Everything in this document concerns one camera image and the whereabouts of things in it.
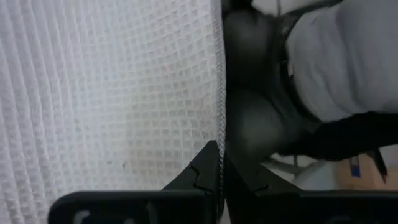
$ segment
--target waffle texture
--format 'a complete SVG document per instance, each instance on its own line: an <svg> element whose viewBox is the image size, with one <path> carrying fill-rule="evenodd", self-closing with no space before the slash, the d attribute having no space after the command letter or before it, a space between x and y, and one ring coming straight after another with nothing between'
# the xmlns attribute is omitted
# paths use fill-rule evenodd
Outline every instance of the waffle texture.
<svg viewBox="0 0 398 224"><path fill-rule="evenodd" d="M217 0L0 0L0 223L223 155L221 29Z"/></svg>

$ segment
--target white waffle fabric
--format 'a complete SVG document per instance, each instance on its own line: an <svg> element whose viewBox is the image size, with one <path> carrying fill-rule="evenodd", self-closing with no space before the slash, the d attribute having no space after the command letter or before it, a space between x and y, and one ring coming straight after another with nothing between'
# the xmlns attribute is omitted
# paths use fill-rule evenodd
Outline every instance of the white waffle fabric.
<svg viewBox="0 0 398 224"><path fill-rule="evenodd" d="M224 140L217 0L0 0L0 223L161 189Z"/></svg>

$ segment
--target blue label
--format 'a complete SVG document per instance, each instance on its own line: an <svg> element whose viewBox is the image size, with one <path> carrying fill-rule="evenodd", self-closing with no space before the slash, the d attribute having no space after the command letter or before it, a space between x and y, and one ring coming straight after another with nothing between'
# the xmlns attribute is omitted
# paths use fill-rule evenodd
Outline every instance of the blue label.
<svg viewBox="0 0 398 224"><path fill-rule="evenodd" d="M351 176L361 177L361 170L359 169L359 157L355 156L349 159L349 166L351 167Z"/></svg>

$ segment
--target person's knee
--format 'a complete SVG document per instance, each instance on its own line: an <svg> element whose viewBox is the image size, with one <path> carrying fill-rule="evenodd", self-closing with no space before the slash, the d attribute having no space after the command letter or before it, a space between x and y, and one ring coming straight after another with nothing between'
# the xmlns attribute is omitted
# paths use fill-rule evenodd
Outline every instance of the person's knee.
<svg viewBox="0 0 398 224"><path fill-rule="evenodd" d="M256 86L265 75L276 26L255 10L232 12L224 20L228 88Z"/></svg>
<svg viewBox="0 0 398 224"><path fill-rule="evenodd" d="M261 162L290 140L281 115L260 94L240 91L227 97L228 142L237 144L243 153Z"/></svg>

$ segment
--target white fabric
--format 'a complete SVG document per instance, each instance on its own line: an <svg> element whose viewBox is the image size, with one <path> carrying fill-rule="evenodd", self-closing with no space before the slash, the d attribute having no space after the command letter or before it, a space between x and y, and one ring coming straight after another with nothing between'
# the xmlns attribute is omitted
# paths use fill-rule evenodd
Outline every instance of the white fabric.
<svg viewBox="0 0 398 224"><path fill-rule="evenodd" d="M285 14L325 0L252 0L251 5L264 14Z"/></svg>
<svg viewBox="0 0 398 224"><path fill-rule="evenodd" d="M396 0L345 0L303 15L287 40L294 82L321 121L398 113Z"/></svg>
<svg viewBox="0 0 398 224"><path fill-rule="evenodd" d="M58 197L160 189L223 154L217 0L0 0L0 223Z"/></svg>

